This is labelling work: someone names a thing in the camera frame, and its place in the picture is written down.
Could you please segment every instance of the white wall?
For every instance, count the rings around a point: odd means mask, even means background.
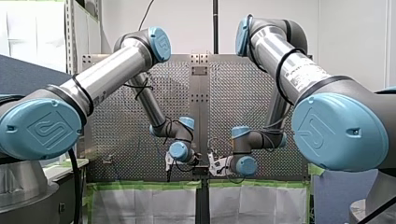
[[[102,0],[102,52],[138,29],[149,0]],[[171,40],[172,53],[206,52],[212,45],[211,0],[154,1],[142,29],[160,26]]]
[[[390,1],[320,0],[318,63],[372,91],[386,87]]]
[[[136,31],[149,0],[102,0],[103,53],[117,39]],[[219,0],[219,53],[234,54],[236,28],[247,14],[291,19],[305,29],[309,52],[318,54],[318,0]],[[154,1],[143,25],[161,26],[168,33],[173,53],[213,52],[212,0]]]
[[[82,56],[84,54],[101,53],[101,32],[96,18],[77,2],[74,2],[74,6],[78,73],[80,73],[83,71]]]
[[[219,0],[219,52],[235,54],[239,22],[257,18],[287,19],[299,23],[308,39],[308,53],[318,55],[318,0]]]
[[[64,3],[0,1],[0,54],[64,72]]]
[[[388,9],[387,86],[396,86],[396,2],[389,0]]]

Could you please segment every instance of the metal bracket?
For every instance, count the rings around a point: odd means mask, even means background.
[[[67,73],[74,75],[78,70],[76,32],[74,20],[74,1],[65,1],[65,32],[66,32],[66,61]]]
[[[207,76],[207,66],[193,66],[191,74],[193,76]]]
[[[192,175],[207,176],[209,167],[207,165],[197,165],[192,169]]]

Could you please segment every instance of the white paper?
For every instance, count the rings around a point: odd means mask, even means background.
[[[88,22],[87,15],[78,3],[74,3],[75,7],[75,32],[76,32],[76,48],[78,58],[78,73],[82,72],[82,55],[89,53],[88,44]]]
[[[7,8],[8,39],[35,41],[35,15],[30,3],[10,3]]]
[[[1,2],[0,53],[66,70],[63,2]]]
[[[100,54],[101,52],[101,36],[100,36],[100,26],[91,15],[86,14],[87,25],[88,25],[88,43],[90,54]]]
[[[65,72],[64,4],[41,3],[36,12],[37,64]]]
[[[9,56],[7,12],[0,8],[0,54]]]
[[[28,63],[37,63],[36,42],[31,40],[8,40],[9,56]]]

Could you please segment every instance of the robotic arm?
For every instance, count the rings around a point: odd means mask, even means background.
[[[328,74],[305,55],[306,46],[303,29],[293,21],[248,16],[240,22],[237,54],[249,57],[276,81],[267,121],[275,120],[276,114],[283,117],[287,104],[295,105],[294,141],[309,161],[322,168],[349,172],[395,168],[396,140],[391,138],[396,134],[395,105],[389,102],[396,96],[372,93],[350,77]],[[279,147],[280,141],[269,137]],[[233,128],[234,157],[248,155],[258,146],[268,147],[247,127]],[[231,163],[230,168],[241,174],[237,165]],[[255,161],[249,167],[255,170]]]
[[[151,89],[146,88],[144,72],[170,56],[166,33],[151,27],[123,36],[113,54],[59,87],[48,86],[23,98],[4,97],[0,104],[0,152],[28,161],[62,155],[76,143],[94,108],[129,81],[148,115],[150,132],[176,138],[170,153],[177,161],[196,162],[190,149],[194,120],[167,120]]]

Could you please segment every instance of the perforated metal panel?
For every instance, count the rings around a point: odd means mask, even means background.
[[[154,95],[165,116],[176,119],[188,115],[189,64],[157,64],[150,73],[149,85],[154,88]],[[90,126],[94,144],[87,173],[90,182],[166,180],[164,153],[172,140],[163,145],[164,139],[149,135],[149,120],[134,99],[133,90],[121,87],[109,96],[95,108]],[[187,179],[191,179],[190,173],[181,173],[177,169],[172,172],[172,180]]]
[[[191,57],[195,55],[173,55],[170,62],[151,69],[154,94],[166,116],[195,118],[197,151],[206,153],[206,139],[217,137],[223,141],[213,141],[213,146],[219,154],[229,155],[231,147],[224,141],[231,143],[233,126],[263,126],[274,82],[249,60],[234,55],[209,55],[208,63],[206,56],[202,63]],[[103,58],[86,56],[85,60],[91,65]],[[208,66],[208,73],[193,75],[197,64]],[[122,87],[107,98],[95,109],[85,131],[89,182],[166,179],[163,154],[172,141],[163,146],[163,139],[149,135],[149,121],[132,90]],[[253,152],[260,170],[252,178],[307,179],[307,163],[292,141],[289,119],[286,133],[285,148]],[[172,173],[172,180],[191,179],[191,173],[177,169]]]
[[[210,57],[209,138],[231,142],[231,128],[247,125],[252,129],[264,126],[270,103],[273,79],[261,72],[249,60],[231,55]],[[288,143],[272,153],[254,150],[259,170],[253,178],[303,180],[308,177],[307,163],[292,140],[290,118],[286,122]],[[219,154],[229,155],[231,147],[213,141]]]

